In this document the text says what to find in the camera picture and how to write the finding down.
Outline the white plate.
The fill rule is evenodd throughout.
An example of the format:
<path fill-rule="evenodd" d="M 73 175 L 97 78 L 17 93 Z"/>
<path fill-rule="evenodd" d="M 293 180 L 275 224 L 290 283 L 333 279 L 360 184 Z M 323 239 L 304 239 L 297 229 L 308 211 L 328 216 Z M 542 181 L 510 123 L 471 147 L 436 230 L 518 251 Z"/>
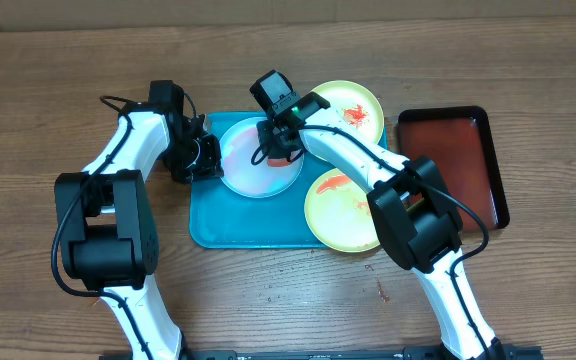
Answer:
<path fill-rule="evenodd" d="M 301 157 L 282 168 L 269 167 L 267 159 L 253 165 L 253 154 L 259 146 L 256 124 L 261 120 L 261 117 L 241 120 L 220 139 L 222 181 L 234 192 L 250 198 L 265 198 L 283 192 L 296 181 L 304 163 Z"/>

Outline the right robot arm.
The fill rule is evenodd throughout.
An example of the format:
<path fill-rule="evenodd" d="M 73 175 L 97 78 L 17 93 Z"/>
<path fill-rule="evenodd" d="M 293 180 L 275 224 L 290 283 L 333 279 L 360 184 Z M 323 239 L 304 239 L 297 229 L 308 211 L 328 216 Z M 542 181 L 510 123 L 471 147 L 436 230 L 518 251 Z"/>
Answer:
<path fill-rule="evenodd" d="M 415 273 L 455 359 L 503 359 L 470 288 L 460 215 L 474 213 L 452 197 L 433 161 L 409 160 L 365 139 L 320 95 L 294 91 L 254 96 L 266 113 L 265 156 L 303 150 L 348 176 L 366 194 L 378 241 L 402 269 Z"/>

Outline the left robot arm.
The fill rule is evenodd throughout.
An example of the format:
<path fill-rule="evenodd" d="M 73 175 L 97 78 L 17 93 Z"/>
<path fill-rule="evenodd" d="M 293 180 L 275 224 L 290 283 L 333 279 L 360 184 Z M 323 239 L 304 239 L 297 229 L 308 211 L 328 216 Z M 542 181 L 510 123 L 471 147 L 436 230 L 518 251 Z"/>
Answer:
<path fill-rule="evenodd" d="M 185 116 L 185 92 L 100 100 L 116 111 L 118 128 L 94 162 L 55 181 L 53 278 L 64 292 L 109 306 L 130 358 L 190 359 L 156 284 L 159 240 L 145 182 L 156 162 L 182 184 L 221 177 L 218 140 L 204 116 Z"/>

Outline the orange sponge with green scourer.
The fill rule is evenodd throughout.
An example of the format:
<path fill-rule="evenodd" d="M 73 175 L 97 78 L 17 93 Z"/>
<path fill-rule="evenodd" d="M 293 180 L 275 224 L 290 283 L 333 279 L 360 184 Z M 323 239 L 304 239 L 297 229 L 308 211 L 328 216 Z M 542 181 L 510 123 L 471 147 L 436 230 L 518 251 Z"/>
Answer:
<path fill-rule="evenodd" d="M 282 158 L 282 159 L 268 158 L 267 159 L 267 165 L 269 167 L 273 167 L 273 168 L 282 168 L 282 167 L 290 166 L 291 162 L 288 161 L 286 158 Z"/>

